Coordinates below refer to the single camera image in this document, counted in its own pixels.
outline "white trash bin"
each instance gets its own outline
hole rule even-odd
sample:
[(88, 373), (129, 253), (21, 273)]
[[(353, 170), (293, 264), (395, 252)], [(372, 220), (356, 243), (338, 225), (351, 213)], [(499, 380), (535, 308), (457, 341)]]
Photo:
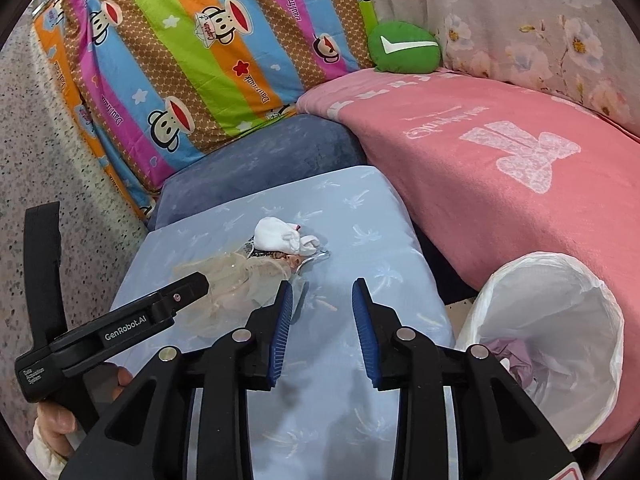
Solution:
[(524, 340), (534, 376), (527, 392), (574, 450), (616, 404), (623, 327), (613, 294), (584, 264), (565, 254), (531, 253), (492, 274), (456, 348)]

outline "screw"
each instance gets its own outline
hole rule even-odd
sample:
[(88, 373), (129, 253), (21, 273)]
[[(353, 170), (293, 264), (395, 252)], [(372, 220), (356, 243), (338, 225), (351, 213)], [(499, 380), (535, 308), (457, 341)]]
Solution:
[(487, 359), (489, 357), (489, 351), (483, 345), (473, 345), (470, 351), (471, 355), (476, 359)]
[(251, 332), (249, 332), (245, 328), (239, 328), (232, 333), (231, 337), (237, 343), (244, 343), (245, 341), (249, 341), (249, 339), (251, 339)]
[(408, 327), (403, 326), (396, 331), (396, 336), (402, 341), (411, 341), (415, 338), (415, 332)]
[(178, 355), (178, 351), (172, 346), (165, 346), (158, 352), (158, 357), (161, 361), (172, 361)]

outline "speckled wall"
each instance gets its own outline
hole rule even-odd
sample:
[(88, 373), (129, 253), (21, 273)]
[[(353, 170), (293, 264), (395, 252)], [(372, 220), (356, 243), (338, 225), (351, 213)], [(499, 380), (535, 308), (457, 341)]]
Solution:
[(15, 357), (31, 347), (22, 280), (25, 209), (61, 203), (70, 327), (108, 309), (146, 233), (81, 139), (47, 65), (25, 16), (0, 52), (0, 409), (23, 446), (34, 420), (14, 376)]

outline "green pillow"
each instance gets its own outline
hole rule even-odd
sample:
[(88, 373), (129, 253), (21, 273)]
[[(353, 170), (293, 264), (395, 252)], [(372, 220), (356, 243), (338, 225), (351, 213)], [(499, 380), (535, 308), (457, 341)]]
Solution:
[(405, 22), (383, 22), (369, 34), (369, 53), (376, 69), (396, 74), (430, 74), (440, 65), (433, 34)]

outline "purple cloth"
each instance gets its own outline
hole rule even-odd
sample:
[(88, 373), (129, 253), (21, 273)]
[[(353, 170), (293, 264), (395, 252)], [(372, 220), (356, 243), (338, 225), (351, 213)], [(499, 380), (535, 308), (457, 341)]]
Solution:
[(495, 339), (485, 343), (498, 361), (507, 358), (509, 360), (509, 373), (516, 382), (526, 389), (533, 380), (533, 366), (527, 351), (527, 346), (522, 339)]

